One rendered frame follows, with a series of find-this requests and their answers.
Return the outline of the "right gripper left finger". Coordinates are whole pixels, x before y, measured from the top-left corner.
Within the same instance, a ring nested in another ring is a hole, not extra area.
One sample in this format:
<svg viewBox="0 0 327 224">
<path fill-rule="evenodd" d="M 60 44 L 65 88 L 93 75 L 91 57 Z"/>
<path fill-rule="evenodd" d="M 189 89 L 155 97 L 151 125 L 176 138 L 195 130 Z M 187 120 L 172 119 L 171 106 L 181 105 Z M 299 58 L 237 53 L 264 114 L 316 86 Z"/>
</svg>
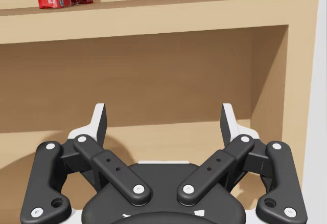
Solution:
<svg viewBox="0 0 327 224">
<path fill-rule="evenodd" d="M 106 107 L 98 103 L 91 122 L 72 130 L 64 144 L 49 141 L 37 147 L 20 213 L 21 223 L 67 221 L 72 207 L 61 191 L 67 175 L 75 172 L 80 172 L 97 192 L 112 185 L 133 206 L 150 201 L 150 186 L 112 151 L 103 148 L 106 130 Z"/>
</svg>

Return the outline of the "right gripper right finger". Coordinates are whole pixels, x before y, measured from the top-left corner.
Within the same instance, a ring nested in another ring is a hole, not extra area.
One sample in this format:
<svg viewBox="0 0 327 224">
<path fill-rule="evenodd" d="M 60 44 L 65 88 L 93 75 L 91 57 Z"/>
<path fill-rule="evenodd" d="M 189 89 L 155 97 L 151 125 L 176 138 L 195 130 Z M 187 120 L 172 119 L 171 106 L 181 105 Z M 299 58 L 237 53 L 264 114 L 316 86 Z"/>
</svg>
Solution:
<svg viewBox="0 0 327 224">
<path fill-rule="evenodd" d="M 222 104 L 220 128 L 224 148 L 217 150 L 177 188 L 177 200 L 194 206 L 216 185 L 231 191 L 248 172 L 260 175 L 266 194 L 255 213 L 265 223 L 306 223 L 303 200 L 291 148 L 261 142 L 259 134 L 237 123 L 232 105 Z"/>
</svg>

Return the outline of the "pale wooden shelf unit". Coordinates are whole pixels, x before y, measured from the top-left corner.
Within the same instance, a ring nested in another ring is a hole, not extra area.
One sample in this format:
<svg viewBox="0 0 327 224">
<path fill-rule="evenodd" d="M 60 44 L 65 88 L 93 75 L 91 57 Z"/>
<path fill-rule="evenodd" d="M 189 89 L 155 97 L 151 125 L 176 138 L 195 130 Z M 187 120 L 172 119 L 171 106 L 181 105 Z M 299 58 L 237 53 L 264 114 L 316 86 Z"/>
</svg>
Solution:
<svg viewBox="0 0 327 224">
<path fill-rule="evenodd" d="M 318 0 L 0 0 L 0 224 L 19 216 L 34 154 L 105 103 L 104 147 L 130 165 L 200 165 L 221 106 L 292 149 L 303 178 Z"/>
</svg>

